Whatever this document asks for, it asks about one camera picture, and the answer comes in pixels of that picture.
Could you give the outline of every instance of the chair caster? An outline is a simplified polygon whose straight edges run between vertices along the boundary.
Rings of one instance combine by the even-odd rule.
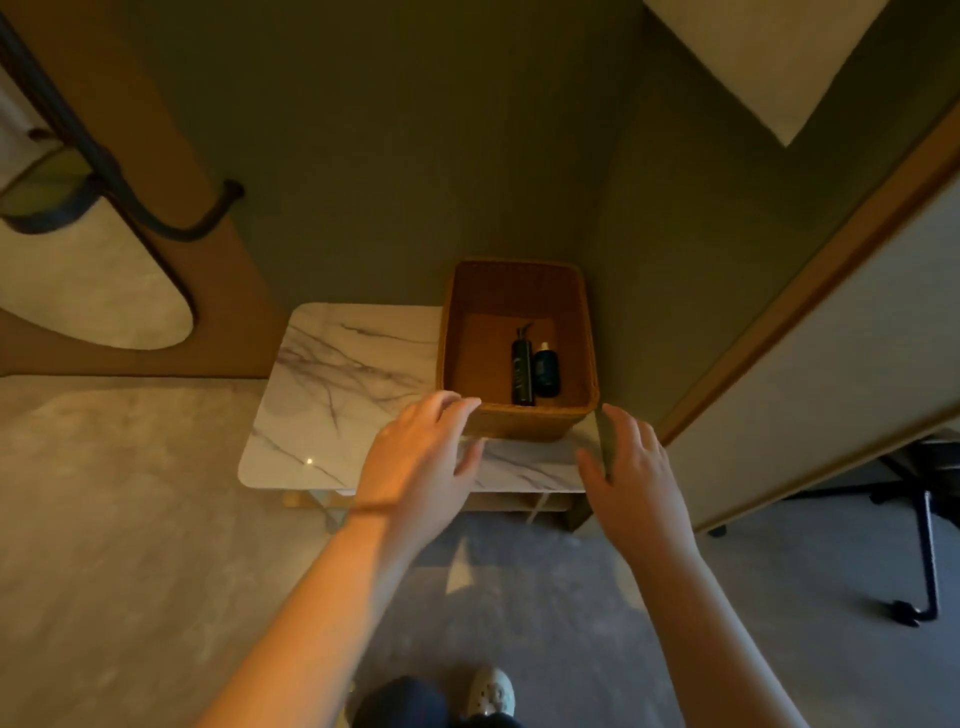
[[[905,624],[908,627],[920,626],[920,610],[908,601],[897,601],[890,603],[890,617],[893,621]]]

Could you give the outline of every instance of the white marble surface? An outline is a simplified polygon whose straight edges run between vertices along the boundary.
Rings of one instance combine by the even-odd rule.
[[[240,481],[352,492],[380,427],[435,389],[440,319],[437,306],[297,308],[240,459]],[[592,414],[555,443],[490,440],[476,490],[581,492],[574,451],[599,457],[599,440]]]

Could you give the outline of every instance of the bottle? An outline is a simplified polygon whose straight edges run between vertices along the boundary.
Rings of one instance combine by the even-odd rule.
[[[533,371],[531,363],[533,359],[533,348],[527,339],[527,329],[533,324],[527,324],[525,327],[516,330],[516,340],[511,346],[511,356],[514,360],[514,378],[513,387],[510,395],[510,401],[524,407],[534,405],[534,385]]]
[[[560,394],[560,359],[545,341],[534,354],[534,393],[547,398]]]

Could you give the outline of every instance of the shoe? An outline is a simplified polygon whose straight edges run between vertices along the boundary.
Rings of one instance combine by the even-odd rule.
[[[470,686],[467,717],[503,713],[513,717],[516,710],[514,686],[507,673],[496,667],[481,667]]]

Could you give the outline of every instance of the person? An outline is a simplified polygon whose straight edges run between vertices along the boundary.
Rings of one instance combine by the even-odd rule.
[[[201,728],[329,726],[408,567],[467,500],[482,440],[457,462],[476,398],[436,392],[376,436],[344,526],[287,598],[274,623],[200,720]],[[801,728],[803,717],[705,564],[654,429],[604,405],[616,451],[610,477],[585,451],[580,476],[593,512],[623,555],[657,630],[688,728]],[[481,672],[462,722],[442,695],[404,677],[368,695],[353,728],[519,726],[513,690]]]

